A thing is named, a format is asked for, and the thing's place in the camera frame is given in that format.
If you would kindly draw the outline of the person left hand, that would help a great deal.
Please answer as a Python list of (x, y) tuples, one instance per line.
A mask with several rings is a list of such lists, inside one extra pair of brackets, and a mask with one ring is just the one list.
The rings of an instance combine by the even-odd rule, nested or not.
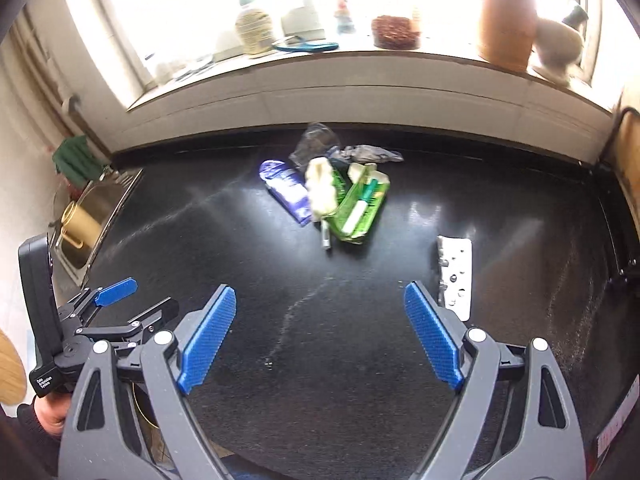
[(40, 398), (36, 396), (32, 407), (41, 428), (51, 437), (60, 438), (66, 416), (72, 403), (72, 395), (53, 391)]

